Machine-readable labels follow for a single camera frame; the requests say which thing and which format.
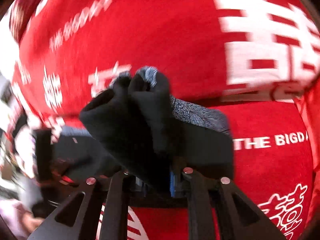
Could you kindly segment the black pants with grey waistband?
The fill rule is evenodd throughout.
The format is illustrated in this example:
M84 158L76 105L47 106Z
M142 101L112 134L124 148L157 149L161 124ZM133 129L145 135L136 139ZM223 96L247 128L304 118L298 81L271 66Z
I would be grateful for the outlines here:
M129 170L162 195L174 195L185 167L207 178L232 178L233 143L226 116L179 100L156 68L121 73L79 115L102 146L97 172Z

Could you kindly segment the red blanket with white characters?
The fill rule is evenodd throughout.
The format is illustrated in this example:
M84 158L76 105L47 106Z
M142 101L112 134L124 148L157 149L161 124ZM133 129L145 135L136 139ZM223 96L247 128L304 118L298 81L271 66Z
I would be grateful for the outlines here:
M226 112L236 182L302 234L316 156L291 98L319 74L319 31L299 0L16 0L19 21L13 89L33 120L78 128L117 74L156 67L176 98Z

